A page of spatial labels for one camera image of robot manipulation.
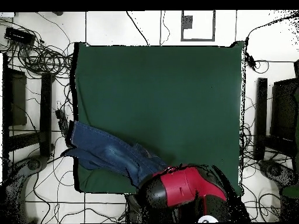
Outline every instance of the cable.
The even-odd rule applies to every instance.
[[[34,124],[33,124],[32,120],[31,120],[30,116],[28,115],[28,113],[27,113],[24,109],[22,109],[22,108],[20,108],[19,106],[17,106],[15,103],[12,103],[12,104],[13,104],[15,107],[17,107],[18,109],[22,110],[22,111],[28,116],[28,118],[29,118],[29,120],[30,120],[30,122],[31,122],[31,125],[32,125],[32,127],[33,127],[33,129],[34,129],[34,131],[35,131],[35,133],[36,133],[36,135],[37,135],[37,139],[39,140],[39,143],[40,143],[41,141],[40,141],[39,133],[37,132],[36,127],[34,126]]]
[[[163,23],[164,27],[166,27],[166,26],[165,26],[165,23],[164,23],[165,13],[166,13],[166,11],[164,11],[163,20],[162,20],[162,23]],[[163,45],[164,42],[168,41],[168,38],[169,38],[169,36],[171,35],[171,32],[169,31],[168,27],[166,27],[166,28],[167,28],[167,30],[168,30],[168,37],[167,37],[166,40],[163,41],[163,43],[161,43],[161,32],[160,32],[160,46]]]
[[[59,162],[59,164],[56,166],[56,168],[55,169],[57,169],[57,167],[61,164],[61,162],[63,161],[63,159]],[[53,172],[51,172],[41,183],[39,183],[36,187],[35,187],[35,189],[38,187],[38,186],[40,186],[45,180],[47,180],[50,176],[51,176],[51,174],[52,174]],[[31,194],[33,192],[33,190],[31,190],[26,196],[25,196],[25,199],[29,196],[29,194]]]
[[[144,38],[144,40],[145,40],[145,42],[147,43],[147,45],[149,46],[147,39],[144,37],[144,35],[143,35],[142,32],[140,31],[140,29],[136,26],[135,21],[132,19],[132,17],[128,14],[127,11],[126,11],[126,13],[127,13],[127,16],[128,16],[128,17],[131,19],[131,21],[133,22],[133,24],[134,24],[134,26],[136,27],[136,29],[138,30],[138,32],[139,32],[139,33],[142,35],[142,37]]]
[[[72,171],[66,171],[62,176],[61,176],[61,178],[60,178],[60,180],[58,181],[59,182],[59,184],[58,184],[58,188],[57,188],[57,202],[58,202],[58,192],[59,192],[59,186],[60,186],[60,184],[62,184],[62,185],[64,185],[64,186],[73,186],[73,185],[65,185],[65,184],[63,184],[62,182],[61,182],[61,180],[62,180],[62,178],[67,174],[67,173],[69,173],[69,172],[72,172]],[[57,224],[59,224],[59,208],[60,208],[60,206],[59,206],[59,203],[57,203],[57,218],[56,218],[56,220],[57,220]]]
[[[38,150],[39,148],[40,148],[40,147],[38,147],[38,148],[34,149],[33,151],[31,151],[31,152],[28,154],[27,157],[29,157],[34,151]]]
[[[54,147],[56,147],[56,142],[57,142],[60,138],[63,138],[63,136],[61,136],[61,137],[59,137],[59,138],[56,139],[55,144],[54,144]],[[63,178],[64,175],[62,176],[62,178],[61,178],[60,180],[57,178],[57,176],[56,176],[56,174],[55,174],[54,161],[55,161],[55,160],[52,160],[52,163],[53,163],[53,173],[54,173],[54,175],[55,175],[56,180],[59,182],[59,184],[62,184],[62,185],[64,185],[64,186],[73,186],[73,184],[72,184],[72,185],[65,185],[65,184],[63,184],[63,183],[61,182],[61,179]]]
[[[44,41],[41,38],[38,39],[35,32],[28,30],[22,26],[19,29],[23,29],[28,33],[34,34],[36,36],[35,42],[37,43],[37,45],[33,45],[33,46],[21,45],[21,44],[16,45],[14,41],[11,42],[13,47],[10,47],[6,52],[11,51],[12,58],[17,53],[17,57],[20,63],[22,64],[22,66],[16,66],[16,67],[27,70],[30,76],[31,76],[30,72],[37,75],[51,72],[55,76],[69,74],[68,71],[71,69],[72,54],[71,55],[66,54],[65,50],[68,49],[69,45],[71,44],[70,42],[65,50],[57,48],[53,45],[44,46],[43,45]]]
[[[258,199],[257,199],[257,197],[256,197],[256,195],[247,187],[247,186],[245,186],[244,184],[242,184],[242,186],[244,186],[248,191],[250,191],[251,193],[252,193],[252,195],[255,197],[255,207],[256,207],[256,217],[255,218],[252,218],[251,220],[256,220],[257,218],[258,218],[258,203],[257,203],[257,201],[258,201]]]
[[[261,195],[260,197],[259,197],[259,200],[258,200],[258,205],[259,205],[259,212],[260,212],[260,216],[262,217],[262,219],[263,219],[263,221],[264,222],[267,222],[266,220],[265,220],[265,218],[263,217],[263,216],[268,216],[268,215],[265,215],[263,212],[262,212],[262,207],[261,207],[261,203],[260,203],[260,201],[261,201],[261,199],[264,197],[264,196],[267,196],[267,195],[271,195],[271,196],[273,196],[273,197],[276,197],[277,199],[279,199],[280,200],[280,198],[277,196],[277,195],[275,195],[275,194],[273,194],[273,193],[265,193],[265,194],[263,194],[263,195]],[[273,215],[275,215],[276,217],[278,217],[279,218],[279,216],[277,215],[277,212],[272,212],[272,211],[269,211],[268,209],[266,209],[267,210],[267,212],[270,212],[270,213],[272,213]]]
[[[45,202],[45,203],[48,205],[48,207],[49,207],[47,213],[45,214],[44,218],[43,218],[43,219],[41,220],[41,222],[40,222],[40,224],[43,224],[43,221],[45,220],[46,216],[47,216],[47,215],[49,214],[49,212],[50,212],[51,205],[50,205],[48,202],[46,202],[46,200],[44,200],[43,198],[41,198],[40,196],[37,195],[35,189],[36,189],[36,184],[37,184],[37,181],[38,181],[38,180],[39,180],[39,173],[37,173],[36,181],[35,181],[35,184],[34,184],[34,186],[33,186],[33,192],[34,192],[35,196],[36,196],[39,200],[42,200],[43,202]]]
[[[63,31],[63,29],[61,27],[59,27],[58,24],[56,24],[55,22],[52,22],[50,20],[48,20],[47,18],[45,18],[44,16],[42,16],[41,14],[39,14],[38,12],[36,12],[39,16],[41,16],[42,18],[44,18],[45,20],[47,20],[48,22],[51,22],[53,24],[55,24],[61,31]],[[63,31],[63,33],[65,34],[65,36],[67,37],[69,44],[71,43],[71,41],[69,40],[69,37],[67,36],[67,34],[65,33],[65,31]]]

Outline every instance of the jeans leg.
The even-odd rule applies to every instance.
[[[168,165],[159,156],[157,156],[155,153],[151,152],[150,150],[145,149],[142,145],[136,143],[133,146],[133,148],[136,149],[138,152],[140,152],[140,154],[142,154],[143,157],[150,159],[151,161],[156,163],[159,166],[160,171],[168,167]]]
[[[98,168],[126,174],[136,187],[147,176],[161,171],[160,165],[143,157],[121,139],[77,121],[74,122],[71,142],[78,149],[66,151],[65,156],[92,159]]]

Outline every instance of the black frame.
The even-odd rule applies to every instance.
[[[40,144],[40,156],[47,158],[51,157],[51,152],[54,146],[51,144],[51,118],[52,118],[52,83],[55,81],[55,76],[50,73],[44,73],[41,77],[41,101],[40,101],[40,130],[36,132],[9,136],[9,122],[7,121],[11,103],[9,101],[8,86],[11,83],[11,69],[8,68],[8,57],[3,56],[3,154],[5,159],[9,158],[9,152],[21,149],[33,144]],[[8,164],[3,161],[3,180],[8,179]]]
[[[182,28],[181,28],[181,32],[180,32],[180,40],[181,41],[210,41],[210,42],[214,42],[215,41],[215,26],[216,26],[216,10],[213,10],[213,33],[212,33],[212,38],[184,38],[184,29],[185,28],[185,19],[189,18],[192,16],[185,16],[184,15],[184,11],[182,10],[182,16],[181,16],[181,24],[182,24]]]

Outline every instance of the white tile floor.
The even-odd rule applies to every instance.
[[[146,12],[129,12],[135,20],[137,26],[140,28],[144,36],[147,38],[150,45],[159,45],[159,21],[160,11],[146,11]],[[75,41],[87,41],[91,45],[144,45],[145,41],[139,32],[136,30],[131,20],[125,12],[87,12],[86,14],[86,37],[85,37],[85,12],[64,12],[62,16],[56,16],[52,12],[40,12],[42,16],[48,20],[43,19],[36,13],[17,13],[13,18],[14,23],[27,27],[28,29],[38,32],[45,45],[56,46],[64,50],[69,43]],[[229,46],[232,42],[237,40],[244,40],[248,33],[255,27],[264,25],[267,22],[285,16],[284,12],[274,12],[270,10],[239,10],[237,13],[236,25],[236,11],[235,10],[217,10],[216,15],[216,33],[214,43],[183,43],[180,42],[180,11],[166,11],[164,24],[169,29],[170,35],[164,45],[217,45]],[[168,30],[162,25],[162,41],[168,37]],[[0,26],[0,44],[5,44],[3,40],[4,28]],[[298,34],[292,21],[285,21],[277,23],[269,27],[263,27],[252,33],[249,40],[248,53],[253,55],[256,60],[275,60],[275,61],[296,61],[299,59],[299,46],[296,41]],[[72,53],[73,45],[69,47],[69,53]],[[260,71],[262,72],[265,65],[262,64]],[[292,63],[276,62],[270,63],[269,70],[260,75],[250,69],[246,70],[246,96],[250,97],[255,102],[256,80],[258,77],[268,78],[269,82],[269,97],[271,95],[271,86],[273,82],[295,77]],[[67,84],[68,79],[60,79],[62,84]],[[27,99],[36,98],[40,102],[40,80],[27,80]],[[60,104],[65,102],[65,96],[62,87],[58,82],[53,84],[53,108],[57,109]],[[252,103],[249,98],[246,98],[246,107]],[[33,121],[34,126],[39,130],[39,105],[35,100],[28,100],[26,111]],[[69,119],[72,119],[72,112],[70,107],[66,108]],[[252,107],[245,114],[245,122],[252,124],[254,119],[254,108]],[[53,113],[53,130],[59,130],[55,114]],[[32,126],[28,121],[25,127],[15,127],[15,129],[32,130]],[[61,134],[53,132],[52,140],[55,141]],[[10,154],[10,159],[14,161],[25,158],[31,151],[38,148],[38,145],[20,149]],[[66,149],[63,138],[58,139],[56,143],[55,157],[58,157],[62,151]],[[86,194],[79,193],[74,190],[72,172],[73,159],[64,158],[57,160],[54,164],[47,166],[45,170],[40,173],[39,182],[37,183],[36,192],[46,201],[51,201],[51,209],[46,216],[43,223],[57,223],[54,217],[54,211],[57,211],[57,201],[59,204],[59,214],[57,218],[61,223],[99,223],[106,218],[96,215],[92,210],[107,215],[110,217],[119,217],[124,211],[125,199],[122,195],[114,194]],[[58,180],[53,174],[53,167],[55,175],[61,182],[69,185],[59,185]],[[277,187],[274,183],[264,178],[259,171],[255,171],[253,167],[247,167],[243,172],[243,183],[247,186],[257,197],[263,193],[277,194]],[[36,181],[36,175],[32,176],[26,188],[27,203],[26,209],[29,217],[38,217],[39,222],[43,219],[48,211],[48,205],[40,202],[40,200],[32,193],[33,184]],[[81,212],[84,210],[84,200],[86,201],[86,208],[90,208],[85,213],[76,215],[66,214]],[[242,197],[244,202],[253,201],[253,194],[245,188],[245,195]],[[119,204],[103,204],[103,202],[119,203]],[[266,207],[271,205],[279,207],[279,202],[275,197],[264,197],[262,204]],[[247,207],[254,207],[254,202],[246,203]],[[253,218],[257,215],[256,209],[248,208],[249,213]],[[277,218],[273,214],[265,216],[268,222],[276,221]],[[256,221],[262,221],[258,214]]]

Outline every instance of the black stand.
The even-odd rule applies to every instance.
[[[5,77],[4,84],[12,83],[11,77]],[[52,115],[52,83],[55,77],[45,73],[41,77],[41,102],[40,102],[40,130],[33,133],[9,137],[6,151],[15,151],[33,144],[40,145],[40,155],[25,159],[23,162],[6,167],[4,180],[9,180],[5,187],[5,204],[11,223],[28,223],[25,215],[25,188],[28,178],[39,173],[47,166],[54,145],[51,144],[51,115]]]
[[[295,78],[275,82],[273,86],[272,119],[270,135],[266,135],[267,79],[258,79],[255,115],[253,159],[259,161],[261,173],[273,180],[280,191],[280,221],[298,222],[299,199],[289,198],[281,192],[298,183],[299,166],[296,163],[296,126],[298,103],[294,94],[299,90],[299,60],[294,63]],[[274,149],[292,159],[293,169],[271,160],[263,160],[265,148]]]

